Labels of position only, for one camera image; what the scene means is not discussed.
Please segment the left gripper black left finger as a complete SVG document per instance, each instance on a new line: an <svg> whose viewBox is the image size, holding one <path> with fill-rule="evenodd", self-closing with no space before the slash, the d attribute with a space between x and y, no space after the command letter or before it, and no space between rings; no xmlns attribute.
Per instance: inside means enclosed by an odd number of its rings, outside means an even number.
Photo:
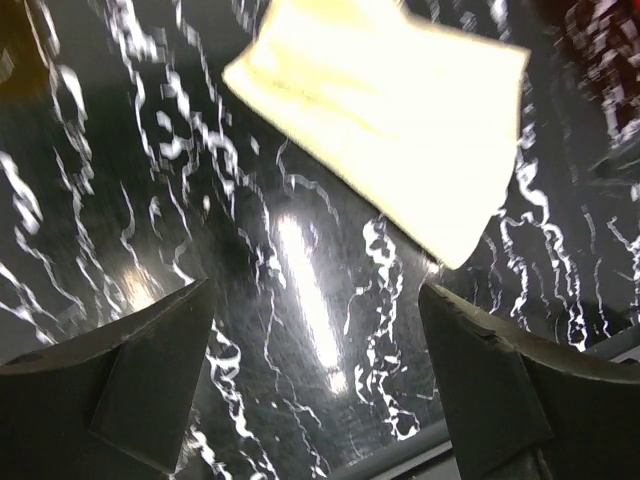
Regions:
<svg viewBox="0 0 640 480"><path fill-rule="evenodd" d="M2 365L2 478L168 478L214 310L211 281L196 281Z"/></svg>

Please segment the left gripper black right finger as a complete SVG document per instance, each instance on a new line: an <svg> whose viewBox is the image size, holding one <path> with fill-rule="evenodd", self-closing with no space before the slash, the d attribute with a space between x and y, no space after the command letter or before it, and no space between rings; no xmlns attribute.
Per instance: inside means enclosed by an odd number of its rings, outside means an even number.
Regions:
<svg viewBox="0 0 640 480"><path fill-rule="evenodd" d="M445 288L419 295L464 479L636 479L639 365L529 333Z"/></svg>

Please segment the yellow-green towel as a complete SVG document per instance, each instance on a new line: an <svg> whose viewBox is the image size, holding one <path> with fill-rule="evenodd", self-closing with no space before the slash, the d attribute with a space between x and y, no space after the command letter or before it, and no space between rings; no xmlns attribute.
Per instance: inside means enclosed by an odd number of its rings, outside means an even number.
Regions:
<svg viewBox="0 0 640 480"><path fill-rule="evenodd" d="M456 269L506 200L529 57L398 1L273 1L222 78Z"/></svg>

